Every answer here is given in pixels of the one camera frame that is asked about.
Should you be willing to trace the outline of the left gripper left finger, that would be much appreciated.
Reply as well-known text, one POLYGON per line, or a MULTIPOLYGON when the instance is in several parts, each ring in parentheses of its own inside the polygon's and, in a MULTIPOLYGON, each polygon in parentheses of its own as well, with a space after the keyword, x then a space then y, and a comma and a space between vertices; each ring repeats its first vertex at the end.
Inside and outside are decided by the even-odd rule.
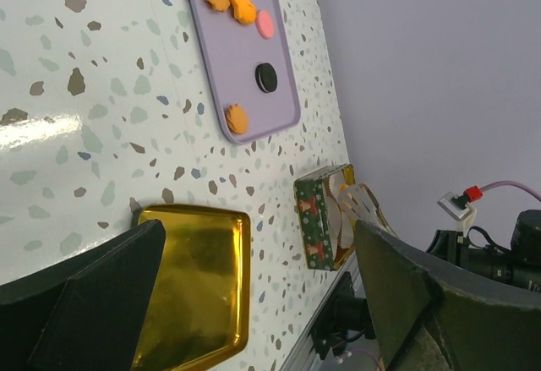
POLYGON ((147 221, 1 286, 3 369, 130 368, 166 241, 147 221))

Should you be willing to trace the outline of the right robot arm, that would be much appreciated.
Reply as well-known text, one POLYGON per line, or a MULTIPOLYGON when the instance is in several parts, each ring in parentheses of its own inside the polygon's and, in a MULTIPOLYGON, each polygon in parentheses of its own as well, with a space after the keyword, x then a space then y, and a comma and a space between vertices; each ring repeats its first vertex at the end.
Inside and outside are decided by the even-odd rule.
POLYGON ((499 245, 480 226, 466 233, 439 230, 427 252, 457 267, 507 285, 540 291, 540 211, 524 210, 511 235, 499 245))

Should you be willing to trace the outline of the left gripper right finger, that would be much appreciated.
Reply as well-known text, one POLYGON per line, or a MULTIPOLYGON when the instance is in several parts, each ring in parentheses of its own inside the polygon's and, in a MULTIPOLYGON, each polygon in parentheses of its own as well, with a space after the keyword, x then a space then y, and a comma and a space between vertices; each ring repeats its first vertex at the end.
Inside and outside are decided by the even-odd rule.
POLYGON ((538 370, 540 295, 491 281, 368 222, 358 267, 387 370, 538 370))

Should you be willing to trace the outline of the pink round cookie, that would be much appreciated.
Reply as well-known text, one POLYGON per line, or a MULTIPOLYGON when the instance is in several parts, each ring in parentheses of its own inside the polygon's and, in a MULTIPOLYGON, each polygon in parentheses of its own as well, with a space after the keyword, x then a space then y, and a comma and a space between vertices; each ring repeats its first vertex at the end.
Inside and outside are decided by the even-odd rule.
POLYGON ((255 25, 257 31, 263 39, 269 40, 274 36, 274 20, 268 11, 262 9, 257 13, 255 25))

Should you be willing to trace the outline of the black sandwich cookie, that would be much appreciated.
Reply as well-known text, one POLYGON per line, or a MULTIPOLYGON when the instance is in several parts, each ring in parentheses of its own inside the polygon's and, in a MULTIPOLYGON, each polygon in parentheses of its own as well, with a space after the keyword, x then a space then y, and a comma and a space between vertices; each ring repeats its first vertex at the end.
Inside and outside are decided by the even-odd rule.
POLYGON ((265 93, 274 92, 277 89, 276 70, 270 63, 260 63, 254 72, 256 84, 265 93))

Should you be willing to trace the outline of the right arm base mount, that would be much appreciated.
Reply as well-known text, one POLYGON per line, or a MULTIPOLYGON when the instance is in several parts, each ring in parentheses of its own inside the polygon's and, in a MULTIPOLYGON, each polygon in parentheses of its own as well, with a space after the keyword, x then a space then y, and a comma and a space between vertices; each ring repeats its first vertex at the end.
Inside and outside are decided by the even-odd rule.
POLYGON ((334 356, 344 354, 347 346, 361 337, 376 339, 368 302, 355 296, 349 272, 343 275, 318 316, 311 336, 320 360, 325 360, 329 353, 334 356))

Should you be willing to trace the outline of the green cookie tin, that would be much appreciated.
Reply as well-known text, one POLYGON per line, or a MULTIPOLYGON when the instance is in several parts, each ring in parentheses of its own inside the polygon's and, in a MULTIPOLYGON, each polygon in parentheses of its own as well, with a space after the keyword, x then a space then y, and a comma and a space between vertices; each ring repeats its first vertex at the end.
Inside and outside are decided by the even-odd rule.
POLYGON ((294 182, 307 266, 338 270, 353 251, 354 225, 337 197, 341 186, 357 184, 351 164, 324 166, 294 182))

